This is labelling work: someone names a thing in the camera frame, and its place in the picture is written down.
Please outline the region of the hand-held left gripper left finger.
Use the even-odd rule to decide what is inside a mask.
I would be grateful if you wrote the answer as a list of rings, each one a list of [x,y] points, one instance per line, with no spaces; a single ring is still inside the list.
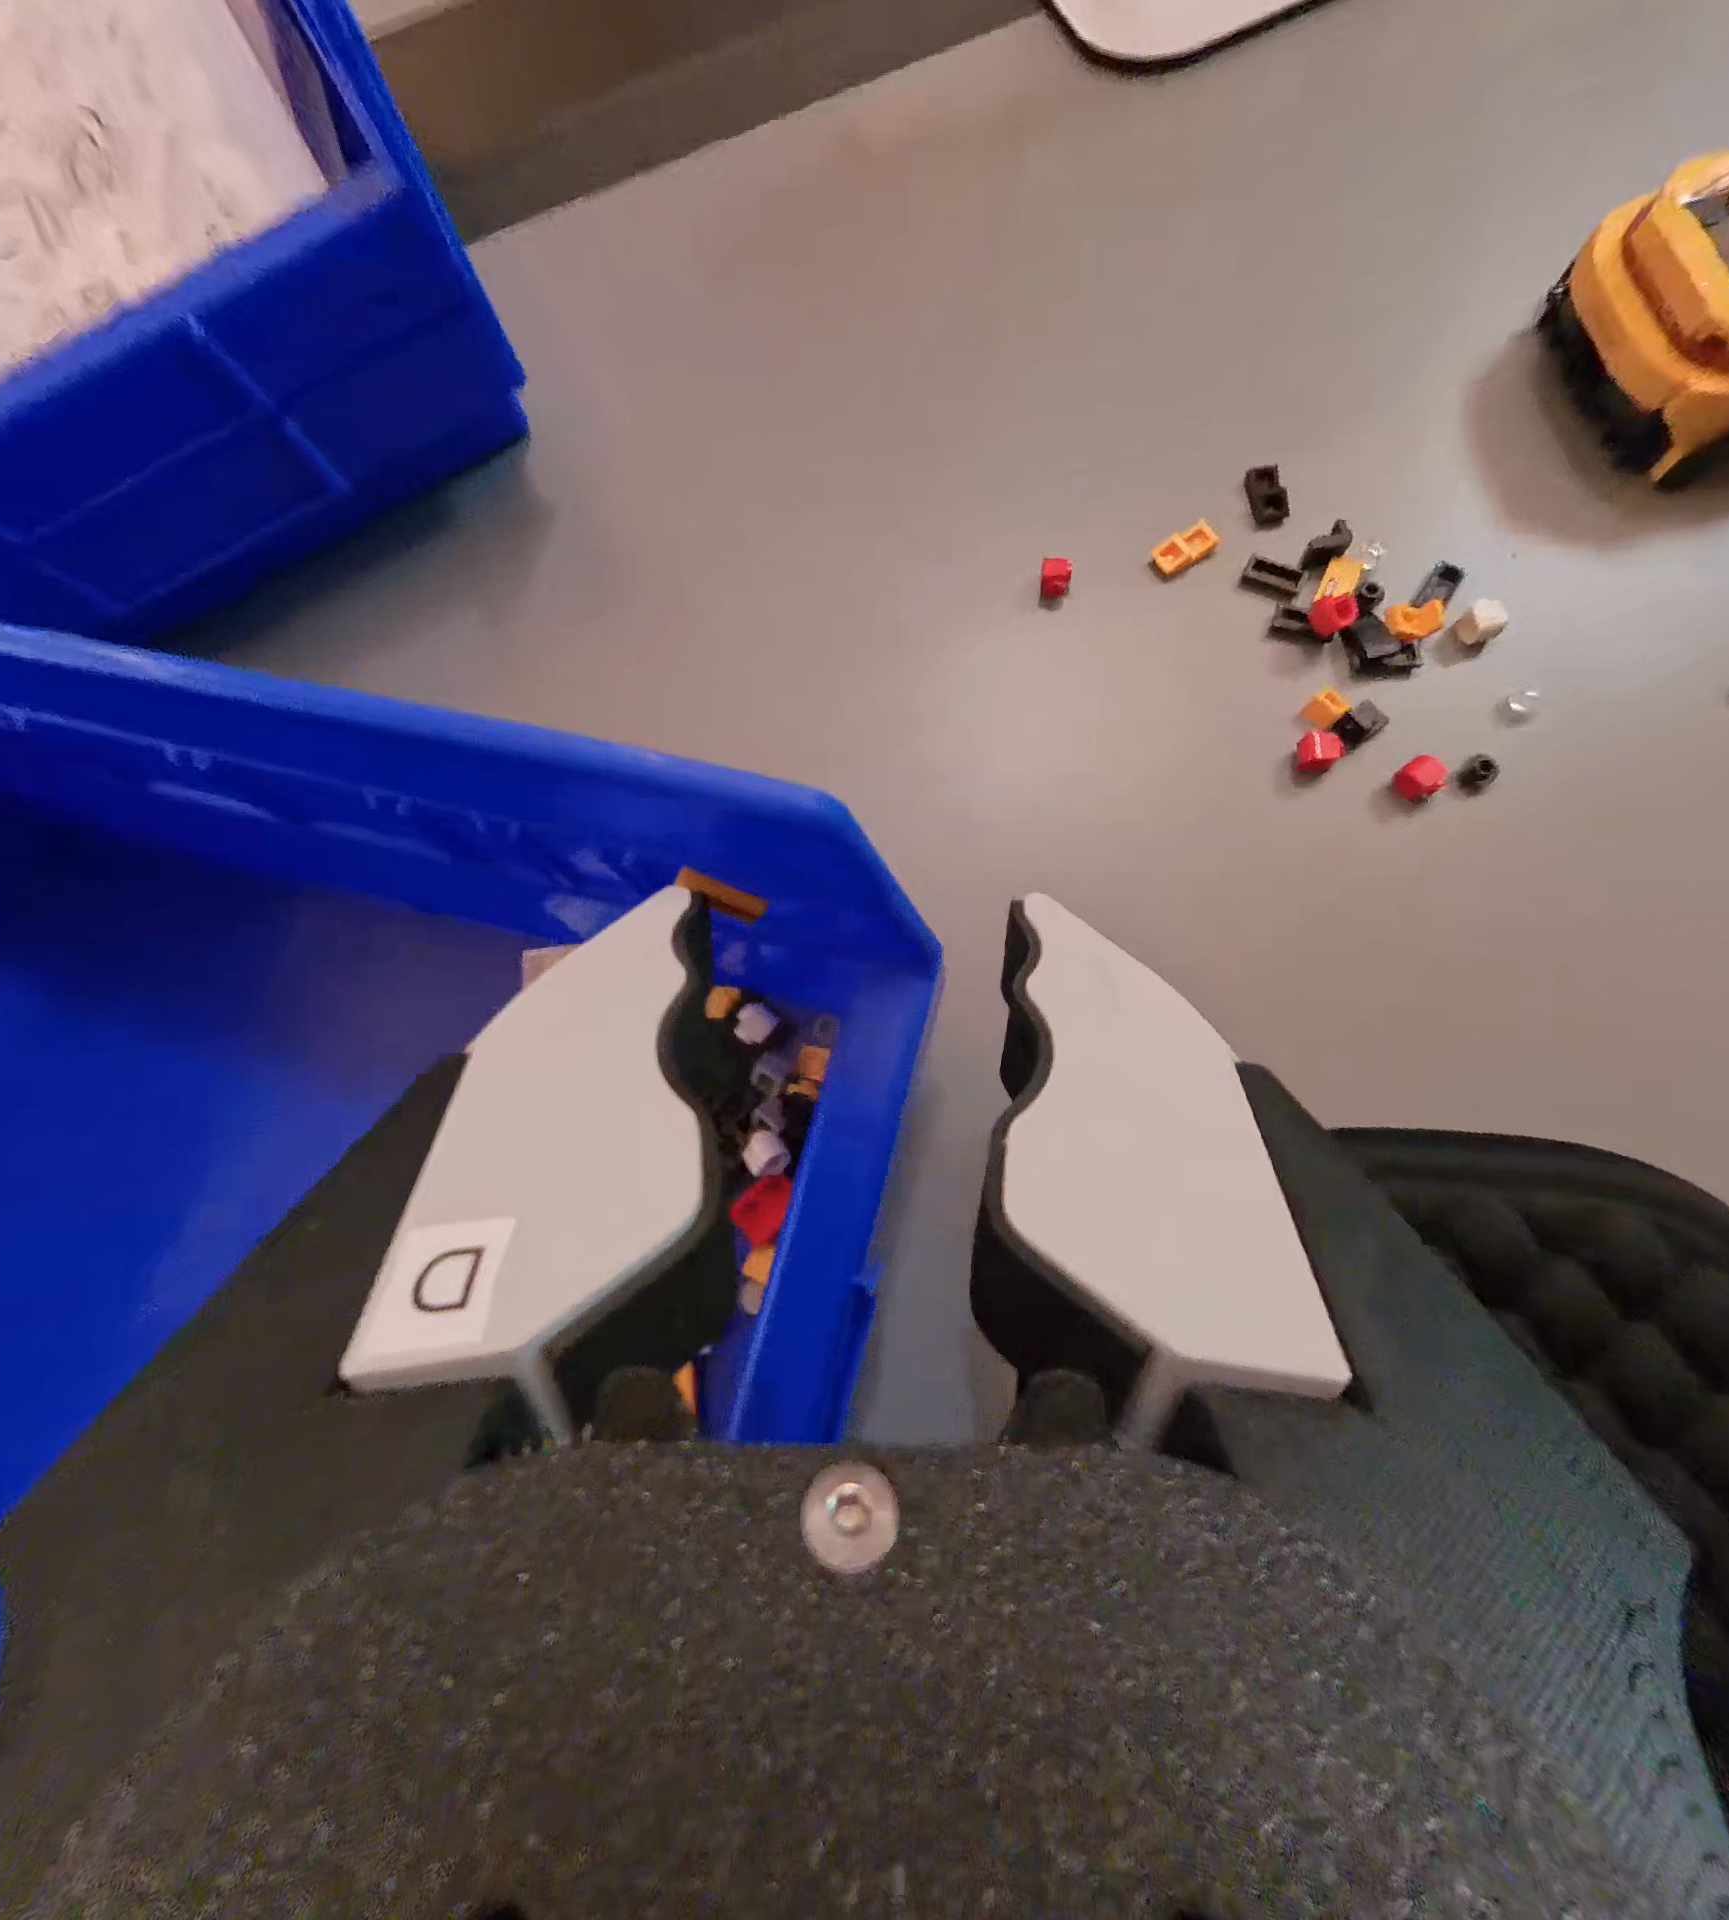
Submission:
[[[710,984],[710,907],[671,884],[469,1042],[341,1356],[350,1393],[501,1384],[550,1443],[694,1430],[679,1378],[738,1290]]]

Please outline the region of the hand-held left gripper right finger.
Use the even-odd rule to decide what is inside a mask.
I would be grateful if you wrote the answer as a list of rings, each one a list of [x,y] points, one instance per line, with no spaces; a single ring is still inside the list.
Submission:
[[[1232,1045],[1049,894],[1010,902],[1004,1105],[972,1230],[978,1333],[1135,1449],[1213,1389],[1332,1406],[1354,1372]]]

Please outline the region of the mixed toy bricks heap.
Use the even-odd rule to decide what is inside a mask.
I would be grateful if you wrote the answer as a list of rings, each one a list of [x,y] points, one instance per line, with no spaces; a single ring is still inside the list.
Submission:
[[[733,1356],[716,1358],[707,1339],[664,1372],[682,1427],[696,1433],[720,1430],[746,1378],[842,1028],[833,1006],[750,981],[746,962],[740,945],[726,950],[733,971],[713,971],[700,1012],[696,1081],[707,1140],[726,1179],[735,1285]]]

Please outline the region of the blue plastic bin holding bricks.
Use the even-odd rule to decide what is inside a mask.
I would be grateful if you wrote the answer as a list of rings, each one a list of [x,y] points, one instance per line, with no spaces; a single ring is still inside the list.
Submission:
[[[251,1606],[540,1440],[499,1378],[338,1379],[528,950],[685,884],[713,974],[833,1045],[715,1441],[848,1421],[943,952],[824,792],[0,623],[0,1914]]]

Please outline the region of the large pile of toy bricks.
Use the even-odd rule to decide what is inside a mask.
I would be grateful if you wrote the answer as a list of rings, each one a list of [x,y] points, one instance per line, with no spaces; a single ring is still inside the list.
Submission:
[[[1257,529],[1279,528],[1288,515],[1288,489],[1273,463],[1255,465],[1242,477],[1244,501]],[[1161,540],[1146,563],[1161,579],[1209,561],[1221,546],[1210,521],[1198,520]],[[1343,517],[1311,538],[1293,563],[1264,553],[1247,558],[1238,586],[1271,601],[1264,635],[1308,649],[1336,643],[1359,677],[1398,679],[1421,670],[1426,643],[1443,641],[1446,657],[1467,657],[1493,646],[1508,625],[1508,608],[1493,595],[1456,599],[1467,571],[1454,561],[1436,561],[1421,577],[1412,597],[1388,597],[1380,579],[1383,546],[1360,550]],[[1073,586],[1074,561],[1047,553],[1039,563],[1037,597],[1047,610],[1061,604]],[[1350,697],[1326,685],[1300,708],[1304,732],[1293,746],[1293,774],[1311,783],[1349,753],[1365,748],[1388,726],[1388,714],[1369,697]],[[1501,778],[1493,753],[1468,755],[1454,771],[1432,753],[1411,755],[1388,779],[1388,792],[1405,805],[1421,805],[1454,785],[1475,798]]]

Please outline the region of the blue plastic bin holding paper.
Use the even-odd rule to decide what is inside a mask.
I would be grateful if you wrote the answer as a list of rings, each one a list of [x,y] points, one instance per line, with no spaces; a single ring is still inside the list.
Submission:
[[[0,622],[149,641],[518,444],[524,370],[341,2],[348,173],[0,378]]]

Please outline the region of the yellow toy brick car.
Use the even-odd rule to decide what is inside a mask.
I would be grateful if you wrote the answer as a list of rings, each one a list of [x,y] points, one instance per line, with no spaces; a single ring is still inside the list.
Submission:
[[[1538,313],[1567,391],[1624,474],[1680,487],[1729,456],[1729,150],[1608,212]]]

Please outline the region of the crumpled white paper bags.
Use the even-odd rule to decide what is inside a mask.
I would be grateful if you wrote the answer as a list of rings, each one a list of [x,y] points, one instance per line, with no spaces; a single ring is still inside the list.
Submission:
[[[0,2],[0,378],[347,171],[281,4]]]

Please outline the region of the white adjustable stand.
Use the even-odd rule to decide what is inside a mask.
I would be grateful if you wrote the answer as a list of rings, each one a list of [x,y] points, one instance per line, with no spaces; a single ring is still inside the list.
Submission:
[[[1123,73],[1159,73],[1269,33],[1326,2],[1043,2],[1074,52]]]

